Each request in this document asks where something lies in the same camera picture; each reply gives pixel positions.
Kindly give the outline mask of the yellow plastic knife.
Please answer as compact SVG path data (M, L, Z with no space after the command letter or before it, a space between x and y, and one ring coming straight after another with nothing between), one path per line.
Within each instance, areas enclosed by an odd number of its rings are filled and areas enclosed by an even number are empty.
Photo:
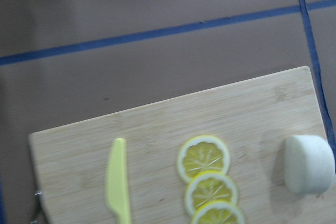
M113 141L106 168L105 201L118 223L131 223L126 140Z

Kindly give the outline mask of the wooden cutting board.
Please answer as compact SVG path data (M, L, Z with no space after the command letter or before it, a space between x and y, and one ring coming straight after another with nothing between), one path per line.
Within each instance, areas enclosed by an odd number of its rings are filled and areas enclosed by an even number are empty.
M181 146L213 135L229 148L229 175L247 223L335 223L335 188L297 196L283 181L288 136L325 137L306 66L33 133L29 137L50 223L116 223L104 199L109 151L127 142L133 223L189 223Z

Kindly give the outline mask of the white steamed bun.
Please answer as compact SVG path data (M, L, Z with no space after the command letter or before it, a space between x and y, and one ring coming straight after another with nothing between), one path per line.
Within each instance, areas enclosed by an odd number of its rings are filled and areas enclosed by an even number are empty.
M300 195L322 194L335 179L335 160L328 142L318 135L292 135L285 140L284 180Z

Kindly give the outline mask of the lemon slice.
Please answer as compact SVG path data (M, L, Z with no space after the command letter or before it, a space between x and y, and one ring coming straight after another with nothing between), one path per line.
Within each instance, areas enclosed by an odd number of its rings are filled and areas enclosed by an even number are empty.
M242 210L235 204L215 200L200 207L191 223L246 223Z
M177 154L176 166L182 181L189 183L200 173L209 170L227 174L231 166L231 154L221 139L200 135L182 145Z
M188 215L192 216L203 205L223 200L237 204L239 192L233 179L218 171L206 171L195 176L187 185L184 194L184 206Z

